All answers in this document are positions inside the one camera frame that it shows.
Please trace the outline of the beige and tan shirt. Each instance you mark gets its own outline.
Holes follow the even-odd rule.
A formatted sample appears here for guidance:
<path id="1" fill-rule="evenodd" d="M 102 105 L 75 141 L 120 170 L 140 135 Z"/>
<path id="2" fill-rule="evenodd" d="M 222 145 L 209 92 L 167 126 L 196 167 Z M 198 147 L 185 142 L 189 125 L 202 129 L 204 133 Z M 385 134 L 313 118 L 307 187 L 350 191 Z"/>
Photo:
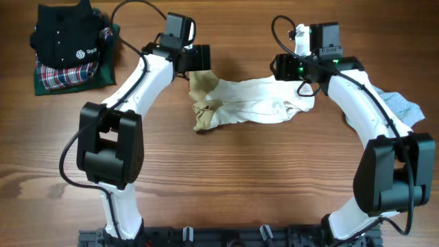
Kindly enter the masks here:
<path id="1" fill-rule="evenodd" d="M 310 111 L 315 104 L 314 96 L 298 94 L 300 81 L 280 81 L 273 75 L 233 82 L 218 78 L 211 70 L 194 71 L 189 83 L 197 132 L 246 121 L 278 124 Z"/>

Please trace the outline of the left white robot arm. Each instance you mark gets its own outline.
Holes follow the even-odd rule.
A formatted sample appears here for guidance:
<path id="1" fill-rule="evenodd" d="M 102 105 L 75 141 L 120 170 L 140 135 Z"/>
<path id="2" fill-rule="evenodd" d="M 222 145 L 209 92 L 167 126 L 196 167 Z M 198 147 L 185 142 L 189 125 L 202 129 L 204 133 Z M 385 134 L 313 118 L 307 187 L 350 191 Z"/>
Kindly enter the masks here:
<path id="1" fill-rule="evenodd" d="M 82 246 L 144 246 L 147 237 L 137 208 L 134 182 L 144 160 L 143 119 L 158 94 L 189 71 L 211 68 L 209 45 L 196 45 L 195 21 L 170 12 L 165 31 L 144 46 L 124 85 L 101 104 L 80 111 L 77 167 L 99 190 L 106 225 L 80 232 Z"/>

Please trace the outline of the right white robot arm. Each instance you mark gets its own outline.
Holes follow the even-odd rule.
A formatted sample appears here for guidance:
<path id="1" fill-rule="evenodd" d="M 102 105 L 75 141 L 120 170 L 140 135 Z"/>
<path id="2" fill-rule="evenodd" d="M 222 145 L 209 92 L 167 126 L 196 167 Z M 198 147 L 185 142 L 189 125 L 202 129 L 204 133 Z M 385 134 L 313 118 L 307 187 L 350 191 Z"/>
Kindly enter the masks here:
<path id="1" fill-rule="evenodd" d="M 322 243 L 357 244 L 376 226 L 405 213 L 401 235 L 411 231 L 414 209 L 429 202 L 436 143 L 404 124 L 373 89 L 363 64 L 345 56 L 336 22 L 292 25 L 293 49 L 271 62 L 277 80 L 316 83 L 342 110 L 364 147 L 353 179 L 353 197 L 326 215 Z"/>

